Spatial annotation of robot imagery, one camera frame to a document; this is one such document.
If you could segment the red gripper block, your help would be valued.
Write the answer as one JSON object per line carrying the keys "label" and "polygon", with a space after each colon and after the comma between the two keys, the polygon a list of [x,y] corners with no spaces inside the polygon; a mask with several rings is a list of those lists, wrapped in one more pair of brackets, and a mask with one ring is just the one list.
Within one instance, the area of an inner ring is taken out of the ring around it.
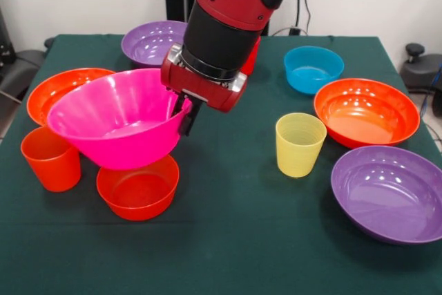
{"label": "red gripper block", "polygon": [[179,128],[181,136],[189,136],[200,111],[201,101],[211,108],[229,112],[242,97],[247,86],[247,76],[238,72],[233,81],[216,82],[192,71],[184,63],[181,53],[182,45],[174,43],[162,63],[161,83],[177,93],[171,115],[177,115],[182,110],[186,96],[196,98],[191,100],[191,110],[184,116]]}

